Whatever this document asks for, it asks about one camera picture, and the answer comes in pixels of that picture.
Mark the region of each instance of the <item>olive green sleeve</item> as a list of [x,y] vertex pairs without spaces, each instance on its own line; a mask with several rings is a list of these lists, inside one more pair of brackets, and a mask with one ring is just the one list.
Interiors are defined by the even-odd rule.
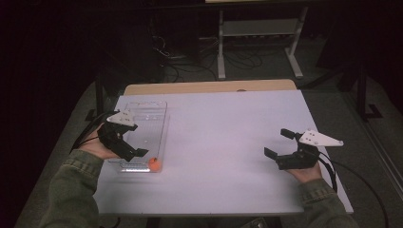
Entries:
[[73,150],[49,187],[49,208],[40,227],[99,227],[98,207],[92,197],[104,161]]

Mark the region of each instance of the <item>wire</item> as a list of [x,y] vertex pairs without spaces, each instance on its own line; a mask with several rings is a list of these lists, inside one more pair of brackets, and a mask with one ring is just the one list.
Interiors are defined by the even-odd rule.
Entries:
[[337,182],[336,182],[335,169],[332,169],[332,167],[329,165],[329,163],[325,162],[323,159],[321,159],[321,158],[318,158],[318,159],[323,165],[325,165],[326,169],[328,170],[329,175],[330,175],[330,180],[332,182],[333,190],[335,190],[335,192],[337,193]]
[[373,187],[363,178],[361,177],[356,171],[354,171],[353,169],[351,169],[350,167],[339,163],[337,161],[332,161],[332,163],[337,164],[345,169],[347,169],[348,171],[350,171],[351,173],[353,173],[354,175],[356,175],[359,179],[361,179],[366,185],[367,187],[373,192],[374,196],[376,197],[380,208],[382,210],[382,214],[383,214],[383,218],[385,220],[385,228],[389,228],[389,220],[388,220],[388,214],[386,213],[386,209],[385,209],[385,204],[383,203],[382,199],[380,198],[380,196],[375,192],[375,190],[373,189]]
[[81,145],[81,140],[84,138],[84,136],[88,133],[88,131],[95,125],[98,124],[99,121],[105,116],[105,115],[113,115],[118,113],[117,111],[107,111],[102,114],[100,114],[98,117],[96,117],[91,123],[89,123],[86,128],[83,130],[83,132],[80,134],[80,136],[77,138],[77,140],[74,142],[73,146],[71,147],[70,153],[73,149],[78,148],[79,145]]

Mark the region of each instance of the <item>orange object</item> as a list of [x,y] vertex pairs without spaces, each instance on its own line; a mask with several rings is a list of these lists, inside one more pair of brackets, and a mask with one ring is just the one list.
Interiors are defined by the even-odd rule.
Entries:
[[158,172],[161,169],[161,162],[155,157],[151,158],[150,160],[148,160],[148,168],[152,172]]

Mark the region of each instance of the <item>floor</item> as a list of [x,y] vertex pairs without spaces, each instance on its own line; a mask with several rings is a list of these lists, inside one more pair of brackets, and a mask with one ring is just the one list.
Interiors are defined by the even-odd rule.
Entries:
[[[297,86],[312,82],[328,70],[317,68],[317,58],[325,39],[302,39],[296,57],[304,73],[297,80],[283,48],[289,43],[287,37],[241,38],[227,42],[226,80],[292,79]],[[165,65],[165,83],[200,82],[217,80],[217,52],[213,48],[216,40],[212,38],[209,46],[202,50],[205,57],[201,63],[194,63],[181,55],[171,56]],[[397,228],[403,224],[403,197],[398,177],[403,171],[403,154],[400,140],[403,133],[403,117],[389,102],[383,88],[368,79],[367,102],[374,104],[383,118],[363,122],[355,112],[356,88],[351,92],[339,92],[336,84],[339,75],[309,90],[303,95],[321,132],[331,133],[343,139],[345,146],[329,148],[328,152],[335,161],[342,162],[359,173],[380,196],[389,218],[389,227]],[[113,108],[114,100],[106,99],[106,108]],[[67,152],[75,139],[87,125],[85,116],[95,108],[95,88],[91,85],[77,103],[71,117],[56,144],[40,180],[15,227],[37,226],[48,207],[48,184],[54,172],[67,157]],[[360,227],[382,227],[384,218],[373,193],[355,175],[342,167],[336,168],[347,195],[355,209],[353,217]],[[116,217],[101,217],[101,225],[112,227]],[[305,227],[302,215],[281,218],[284,228]],[[119,227],[143,228],[146,218],[123,217]]]

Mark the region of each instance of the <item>dark background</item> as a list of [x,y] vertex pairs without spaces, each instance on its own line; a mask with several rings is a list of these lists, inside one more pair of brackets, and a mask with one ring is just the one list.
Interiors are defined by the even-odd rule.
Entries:
[[[302,35],[329,37],[320,67],[332,69],[357,56],[362,59],[368,74],[403,112],[403,10],[398,2],[310,8]],[[88,13],[81,1],[9,0],[0,4],[1,120],[6,126],[0,153],[0,219],[2,227],[11,227],[85,89],[97,77],[109,96],[116,96],[128,84],[160,82],[161,59],[152,49],[152,33],[197,59],[198,36],[217,36],[218,12],[117,15]],[[86,1],[84,9],[97,4],[104,6],[108,1]],[[248,12],[230,10],[225,15],[241,18]],[[155,19],[153,30],[150,18]]]

